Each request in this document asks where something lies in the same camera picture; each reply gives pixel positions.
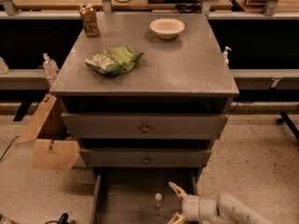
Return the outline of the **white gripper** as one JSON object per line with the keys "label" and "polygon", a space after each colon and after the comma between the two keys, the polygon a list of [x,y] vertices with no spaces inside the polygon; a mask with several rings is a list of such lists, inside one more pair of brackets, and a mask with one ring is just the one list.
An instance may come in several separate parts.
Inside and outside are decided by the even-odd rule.
{"label": "white gripper", "polygon": [[199,198],[195,195],[187,195],[184,189],[174,182],[168,183],[169,187],[177,194],[181,201],[180,213],[175,213],[167,224],[185,224],[189,221],[210,221],[218,215],[217,202],[212,199]]}

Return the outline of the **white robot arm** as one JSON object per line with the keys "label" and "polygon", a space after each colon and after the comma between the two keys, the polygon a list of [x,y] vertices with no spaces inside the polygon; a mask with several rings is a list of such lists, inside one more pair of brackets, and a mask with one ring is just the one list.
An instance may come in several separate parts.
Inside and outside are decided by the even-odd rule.
{"label": "white robot arm", "polygon": [[178,196],[180,211],[176,212],[167,224],[201,221],[209,224],[274,224],[233,195],[224,193],[215,201],[187,194],[174,182],[169,182],[168,185]]}

